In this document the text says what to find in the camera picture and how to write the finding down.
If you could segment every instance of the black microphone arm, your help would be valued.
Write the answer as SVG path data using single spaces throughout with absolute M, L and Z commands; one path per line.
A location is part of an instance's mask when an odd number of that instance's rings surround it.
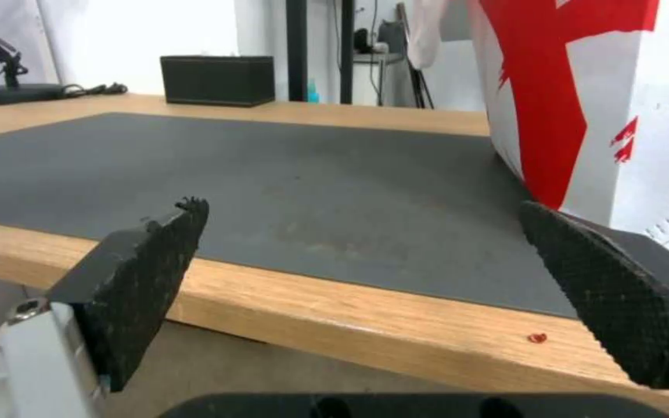
M 0 38 L 0 63 L 5 74 L 5 85 L 0 85 L 0 104 L 57 100 L 64 98 L 60 84 L 20 84 L 17 76 L 27 74 L 20 64 L 21 53 Z
M 19 63 L 20 58 L 19 51 L 0 38 L 0 63 L 3 64 L 7 87 L 19 87 L 17 76 L 27 74 L 27 68 Z

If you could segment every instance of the metal bolt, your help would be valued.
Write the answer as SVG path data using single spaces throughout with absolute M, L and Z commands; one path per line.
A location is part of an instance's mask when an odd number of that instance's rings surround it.
M 24 320 L 29 320 L 43 312 L 51 310 L 51 303 L 45 297 L 34 297 L 27 301 L 20 302 L 13 307 L 7 315 L 7 324 L 15 325 Z

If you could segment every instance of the black rectangular box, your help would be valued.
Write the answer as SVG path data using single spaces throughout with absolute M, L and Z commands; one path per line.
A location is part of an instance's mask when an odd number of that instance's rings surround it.
M 162 56 L 167 103 L 252 107 L 275 100 L 272 56 Z

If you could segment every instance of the round black base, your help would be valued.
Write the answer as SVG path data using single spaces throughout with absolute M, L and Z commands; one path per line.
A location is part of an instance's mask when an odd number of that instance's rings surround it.
M 18 87 L 0 85 L 0 104 L 63 99 L 60 84 L 20 84 Z

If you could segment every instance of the white cloth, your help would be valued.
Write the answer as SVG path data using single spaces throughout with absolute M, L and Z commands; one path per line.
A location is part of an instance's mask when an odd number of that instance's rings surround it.
M 432 66 L 440 45 L 440 21 L 448 2 L 457 0 L 412 0 L 414 19 L 409 29 L 407 57 L 416 69 Z

